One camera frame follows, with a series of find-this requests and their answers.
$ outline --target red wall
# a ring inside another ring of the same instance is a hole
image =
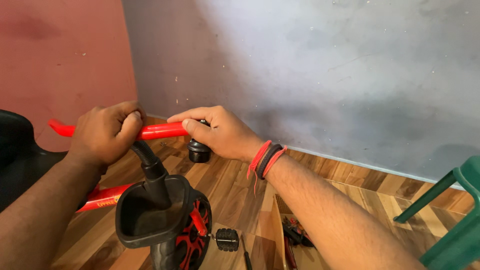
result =
[[[28,118],[37,143],[66,150],[46,125],[136,99],[120,0],[0,0],[0,108]]]

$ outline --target hairy forearm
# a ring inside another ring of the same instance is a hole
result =
[[[69,156],[0,213],[0,269],[46,269],[99,170]]]
[[[424,269],[369,213],[289,156],[266,179],[333,269]]]

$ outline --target wheel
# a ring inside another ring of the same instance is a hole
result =
[[[202,216],[208,233],[200,237],[198,230],[189,216],[183,232],[170,241],[150,247],[152,265],[155,270],[197,270],[202,264],[210,243],[212,232],[212,211],[207,197],[193,191],[193,207]]]

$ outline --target handlebar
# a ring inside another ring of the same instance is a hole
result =
[[[65,125],[57,119],[50,119],[48,125],[64,137],[72,137],[75,131],[74,125]],[[188,135],[187,131],[183,129],[181,122],[177,122],[144,126],[138,133],[136,140],[153,140],[185,135]]]

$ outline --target hand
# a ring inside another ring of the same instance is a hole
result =
[[[138,101],[93,108],[78,119],[66,159],[106,169],[127,153],[145,119]]]
[[[210,127],[196,121],[203,119]],[[250,163],[264,144],[244,122],[222,106],[191,109],[167,120],[168,123],[180,121],[192,138],[227,159]]]

